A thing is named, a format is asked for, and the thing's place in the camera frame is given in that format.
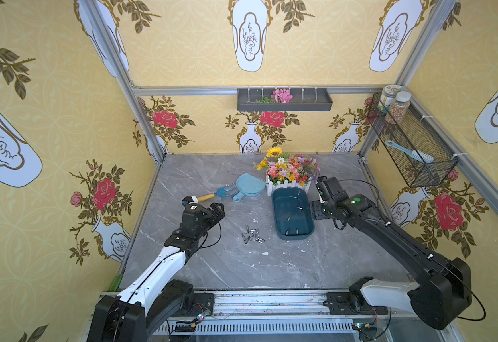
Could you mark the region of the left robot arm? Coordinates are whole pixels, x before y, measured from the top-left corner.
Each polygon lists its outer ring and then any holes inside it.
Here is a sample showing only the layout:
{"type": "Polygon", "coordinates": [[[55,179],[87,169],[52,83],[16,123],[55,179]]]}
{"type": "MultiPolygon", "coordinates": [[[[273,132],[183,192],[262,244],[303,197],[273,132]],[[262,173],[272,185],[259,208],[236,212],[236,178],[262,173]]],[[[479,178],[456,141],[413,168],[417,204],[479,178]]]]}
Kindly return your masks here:
{"type": "Polygon", "coordinates": [[[165,241],[154,262],[116,296],[95,307],[87,341],[147,341],[171,316],[189,312],[193,285],[174,276],[201,249],[200,240],[225,217],[222,203],[184,206],[179,228],[165,241]]]}

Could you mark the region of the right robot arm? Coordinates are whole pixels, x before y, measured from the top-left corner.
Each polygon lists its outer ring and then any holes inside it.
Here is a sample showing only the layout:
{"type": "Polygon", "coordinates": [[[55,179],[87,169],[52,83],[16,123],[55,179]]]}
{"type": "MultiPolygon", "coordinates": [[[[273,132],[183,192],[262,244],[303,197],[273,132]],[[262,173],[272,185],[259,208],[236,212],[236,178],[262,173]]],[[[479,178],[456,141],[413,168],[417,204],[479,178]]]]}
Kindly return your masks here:
{"type": "Polygon", "coordinates": [[[321,176],[316,184],[320,211],[372,238],[413,277],[411,282],[385,282],[366,276],[350,286],[360,306],[384,306],[411,312],[435,330],[445,329],[471,306],[471,268],[433,252],[397,224],[383,219],[377,205],[362,194],[352,197],[337,178],[321,176]]]}

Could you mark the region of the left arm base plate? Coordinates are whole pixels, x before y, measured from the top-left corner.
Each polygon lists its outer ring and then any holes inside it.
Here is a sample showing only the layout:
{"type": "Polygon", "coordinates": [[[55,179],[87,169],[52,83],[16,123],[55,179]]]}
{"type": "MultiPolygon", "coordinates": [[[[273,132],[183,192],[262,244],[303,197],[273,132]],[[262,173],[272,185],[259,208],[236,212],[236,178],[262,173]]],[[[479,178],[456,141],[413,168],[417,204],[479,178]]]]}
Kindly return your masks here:
{"type": "Polygon", "coordinates": [[[177,317],[196,318],[197,315],[209,311],[213,314],[215,306],[215,295],[212,292],[196,292],[193,295],[193,300],[187,309],[183,309],[177,313],[177,317]]]}

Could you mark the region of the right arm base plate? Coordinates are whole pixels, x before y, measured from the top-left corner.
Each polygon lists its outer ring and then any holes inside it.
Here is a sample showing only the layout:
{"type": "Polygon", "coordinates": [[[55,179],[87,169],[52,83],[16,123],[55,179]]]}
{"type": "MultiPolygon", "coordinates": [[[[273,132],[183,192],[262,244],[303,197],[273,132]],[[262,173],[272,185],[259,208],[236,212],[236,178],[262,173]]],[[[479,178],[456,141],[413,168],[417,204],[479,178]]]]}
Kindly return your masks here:
{"type": "Polygon", "coordinates": [[[339,315],[388,315],[385,306],[371,306],[365,299],[352,292],[327,292],[323,306],[333,316],[339,315]]]}

